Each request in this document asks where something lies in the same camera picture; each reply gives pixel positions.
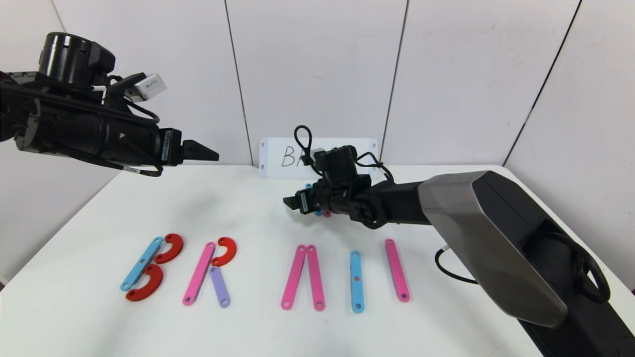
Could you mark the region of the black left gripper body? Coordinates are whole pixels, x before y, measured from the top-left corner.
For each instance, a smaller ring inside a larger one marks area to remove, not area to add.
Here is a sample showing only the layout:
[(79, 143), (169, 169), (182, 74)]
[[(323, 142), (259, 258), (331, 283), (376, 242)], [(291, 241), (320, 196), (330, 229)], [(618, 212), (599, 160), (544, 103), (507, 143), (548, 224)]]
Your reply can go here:
[(104, 119), (101, 158), (124, 166), (177, 165), (181, 131), (140, 120)]

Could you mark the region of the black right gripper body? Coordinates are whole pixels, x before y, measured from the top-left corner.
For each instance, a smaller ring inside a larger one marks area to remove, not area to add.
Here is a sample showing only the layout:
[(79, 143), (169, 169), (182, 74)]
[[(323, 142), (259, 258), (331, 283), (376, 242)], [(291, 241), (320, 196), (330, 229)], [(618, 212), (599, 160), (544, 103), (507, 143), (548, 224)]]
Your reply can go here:
[(320, 208), (319, 203), (316, 203), (314, 199), (311, 199), (310, 193), (315, 191), (316, 185), (313, 183), (307, 183), (305, 188), (299, 190), (296, 196), (300, 198), (299, 212), (302, 214), (313, 213), (314, 215), (333, 215), (332, 211), (326, 207)]

